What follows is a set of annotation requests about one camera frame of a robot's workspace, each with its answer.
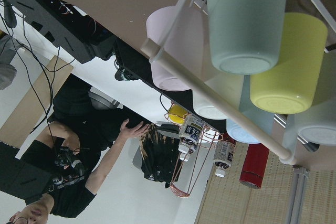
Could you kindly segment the green cup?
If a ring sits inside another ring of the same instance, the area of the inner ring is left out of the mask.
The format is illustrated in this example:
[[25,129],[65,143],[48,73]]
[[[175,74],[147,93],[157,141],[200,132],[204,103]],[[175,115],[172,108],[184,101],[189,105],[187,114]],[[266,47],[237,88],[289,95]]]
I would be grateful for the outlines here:
[[286,0],[207,0],[211,61],[235,74],[278,62]]

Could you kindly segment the white cup rack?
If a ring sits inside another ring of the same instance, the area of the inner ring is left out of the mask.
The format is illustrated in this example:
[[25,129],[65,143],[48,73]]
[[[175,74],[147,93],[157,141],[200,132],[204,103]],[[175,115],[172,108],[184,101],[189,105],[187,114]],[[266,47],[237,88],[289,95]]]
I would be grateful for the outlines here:
[[164,44],[166,43],[177,18],[179,18],[185,2],[186,0],[177,1],[177,10],[164,28],[159,38],[159,42],[155,43],[152,39],[148,38],[141,46],[141,51],[150,57],[150,62],[158,62],[171,74],[184,81],[190,88],[192,88],[192,90],[197,91],[204,99],[211,102],[217,109],[228,115],[235,123],[242,126],[248,133],[260,140],[261,144],[276,154],[282,163],[301,165],[311,170],[335,170],[335,147],[323,146],[319,151],[313,154],[303,154],[301,150],[294,150],[293,147],[285,148],[277,140],[273,139],[250,119],[240,113],[236,108],[229,105],[229,103],[216,91],[204,84],[200,78],[187,70],[164,50]]

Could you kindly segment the white cup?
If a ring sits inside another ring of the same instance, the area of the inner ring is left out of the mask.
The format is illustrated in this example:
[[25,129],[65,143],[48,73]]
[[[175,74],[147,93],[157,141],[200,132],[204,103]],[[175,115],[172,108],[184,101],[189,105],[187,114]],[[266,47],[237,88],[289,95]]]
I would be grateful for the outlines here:
[[205,81],[206,93],[193,91],[193,110],[206,119],[224,120],[229,118],[223,104],[238,109],[244,76],[221,72]]

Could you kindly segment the pink cup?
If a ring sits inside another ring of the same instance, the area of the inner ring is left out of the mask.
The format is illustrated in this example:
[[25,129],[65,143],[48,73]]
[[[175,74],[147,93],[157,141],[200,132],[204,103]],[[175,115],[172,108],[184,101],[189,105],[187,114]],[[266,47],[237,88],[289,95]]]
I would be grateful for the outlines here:
[[[167,22],[176,11],[168,6],[153,12],[146,21],[147,36],[157,42]],[[202,14],[192,7],[183,7],[164,45],[164,50],[194,75],[201,75],[204,48]],[[189,87],[158,63],[151,64],[153,83],[166,91],[185,91]]]

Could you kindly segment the blue cup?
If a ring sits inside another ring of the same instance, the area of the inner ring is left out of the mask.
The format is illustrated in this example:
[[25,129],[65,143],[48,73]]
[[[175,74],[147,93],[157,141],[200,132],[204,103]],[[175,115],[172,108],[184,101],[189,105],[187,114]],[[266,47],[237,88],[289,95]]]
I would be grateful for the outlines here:
[[[244,76],[244,83],[241,93],[240,104],[238,110],[250,123],[259,127],[263,132],[270,135],[274,121],[274,113],[265,111],[255,106],[250,99],[250,76]],[[241,124],[234,122],[232,119],[226,120],[226,132],[234,140],[246,144],[259,144],[259,138],[252,135],[248,130],[249,127],[243,127]]]

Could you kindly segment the yellow cup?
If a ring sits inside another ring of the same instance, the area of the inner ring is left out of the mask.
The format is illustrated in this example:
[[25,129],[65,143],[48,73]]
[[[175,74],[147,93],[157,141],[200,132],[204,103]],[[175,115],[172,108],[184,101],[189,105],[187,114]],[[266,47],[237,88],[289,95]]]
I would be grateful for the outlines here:
[[283,26],[278,63],[250,77],[250,99],[268,112],[296,114],[312,105],[328,29],[303,13],[286,13]]

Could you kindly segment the labelled plastic bottle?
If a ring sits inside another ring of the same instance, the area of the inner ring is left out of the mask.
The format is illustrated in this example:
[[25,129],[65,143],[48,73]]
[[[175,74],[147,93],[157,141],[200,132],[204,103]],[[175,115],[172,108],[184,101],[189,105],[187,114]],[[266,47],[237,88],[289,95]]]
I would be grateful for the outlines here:
[[234,156],[234,144],[227,141],[217,142],[213,162],[216,166],[215,175],[224,177],[226,169],[230,168]]
[[197,150],[198,141],[204,126],[205,123],[202,120],[190,114],[186,116],[178,134],[180,138],[178,147],[180,160],[188,161],[190,155]]

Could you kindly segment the red thermos bottle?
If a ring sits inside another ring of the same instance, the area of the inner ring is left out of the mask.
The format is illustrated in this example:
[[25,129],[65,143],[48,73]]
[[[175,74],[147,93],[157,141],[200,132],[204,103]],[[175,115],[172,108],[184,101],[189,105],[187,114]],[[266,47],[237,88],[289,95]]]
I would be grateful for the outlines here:
[[263,144],[249,144],[239,182],[252,189],[262,186],[269,149]]

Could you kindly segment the person in black shirt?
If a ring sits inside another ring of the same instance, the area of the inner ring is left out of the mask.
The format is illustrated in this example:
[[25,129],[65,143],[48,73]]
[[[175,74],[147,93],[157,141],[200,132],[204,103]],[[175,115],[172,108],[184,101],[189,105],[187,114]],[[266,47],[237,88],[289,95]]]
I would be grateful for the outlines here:
[[89,97],[90,90],[90,84],[70,75],[53,99],[53,121],[22,155],[26,163],[58,172],[56,152],[67,147],[83,163],[83,179],[42,194],[13,214],[10,223],[46,223],[49,215],[77,217],[95,198],[126,141],[148,130],[149,122],[128,108],[96,109]]

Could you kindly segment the aluminium frame post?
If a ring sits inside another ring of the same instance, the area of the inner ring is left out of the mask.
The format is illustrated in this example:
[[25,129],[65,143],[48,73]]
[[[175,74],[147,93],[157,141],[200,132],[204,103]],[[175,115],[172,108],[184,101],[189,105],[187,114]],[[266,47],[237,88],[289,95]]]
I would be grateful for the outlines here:
[[293,177],[285,223],[300,223],[308,177],[309,171],[305,167],[293,167]]

